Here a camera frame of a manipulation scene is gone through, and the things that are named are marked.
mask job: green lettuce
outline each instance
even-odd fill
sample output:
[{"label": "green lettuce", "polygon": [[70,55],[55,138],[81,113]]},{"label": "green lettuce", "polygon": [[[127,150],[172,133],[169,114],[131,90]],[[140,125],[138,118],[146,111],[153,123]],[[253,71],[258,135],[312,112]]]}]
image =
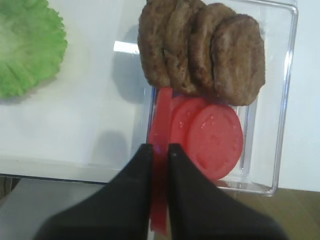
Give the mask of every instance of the green lettuce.
[{"label": "green lettuce", "polygon": [[0,0],[0,98],[24,95],[60,70],[63,18],[47,0]]}]

